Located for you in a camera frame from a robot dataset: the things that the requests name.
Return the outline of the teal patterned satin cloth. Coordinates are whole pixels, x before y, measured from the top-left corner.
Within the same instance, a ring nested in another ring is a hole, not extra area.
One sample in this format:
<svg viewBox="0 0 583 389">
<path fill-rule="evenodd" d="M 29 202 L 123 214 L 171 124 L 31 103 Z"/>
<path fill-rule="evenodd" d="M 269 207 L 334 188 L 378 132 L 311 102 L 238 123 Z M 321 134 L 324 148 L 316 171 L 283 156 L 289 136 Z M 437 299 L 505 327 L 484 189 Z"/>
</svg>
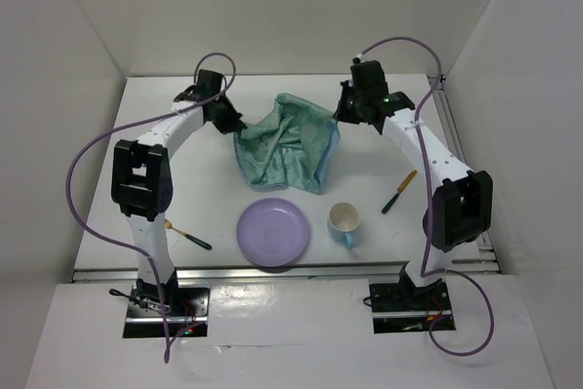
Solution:
<svg viewBox="0 0 583 389">
<path fill-rule="evenodd" d="M 324 192 L 328 166 L 341 135 L 333 113 L 289 93 L 273 110 L 233 136 L 236 160 L 247 184 L 258 190 Z"/>
</svg>

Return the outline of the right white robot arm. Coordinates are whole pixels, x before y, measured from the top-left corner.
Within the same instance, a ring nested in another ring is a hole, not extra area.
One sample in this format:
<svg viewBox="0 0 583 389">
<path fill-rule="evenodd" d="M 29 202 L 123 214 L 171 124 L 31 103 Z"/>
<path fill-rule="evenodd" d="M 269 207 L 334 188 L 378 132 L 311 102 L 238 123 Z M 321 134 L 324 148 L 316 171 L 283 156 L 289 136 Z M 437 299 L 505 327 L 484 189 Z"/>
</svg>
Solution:
<svg viewBox="0 0 583 389">
<path fill-rule="evenodd" d="M 334 117 L 373 126 L 425 178 L 425 244 L 402 269 L 397 288 L 404 307 L 419 308 L 451 265 L 455 248 L 490 228 L 493 180 L 459 160 L 419 117 L 411 99 L 403 92 L 389 93 L 385 83 L 366 90 L 343 81 Z"/>
</svg>

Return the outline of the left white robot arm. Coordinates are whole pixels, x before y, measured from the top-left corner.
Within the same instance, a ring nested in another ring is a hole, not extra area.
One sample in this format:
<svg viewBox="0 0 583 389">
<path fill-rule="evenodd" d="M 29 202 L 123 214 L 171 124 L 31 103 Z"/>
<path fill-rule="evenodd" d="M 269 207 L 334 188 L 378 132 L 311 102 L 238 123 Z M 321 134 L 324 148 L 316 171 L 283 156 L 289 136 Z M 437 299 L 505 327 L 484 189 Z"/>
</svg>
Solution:
<svg viewBox="0 0 583 389">
<path fill-rule="evenodd" d="M 241 113 L 218 87 L 194 85 L 174 99 L 169 118 L 114 147 L 111 197 L 126 216 L 135 245 L 147 254 L 138 264 L 138 296 L 160 315 L 176 311 L 180 296 L 165 228 L 173 198 L 170 160 L 208 121 L 222 134 L 245 128 Z"/>
</svg>

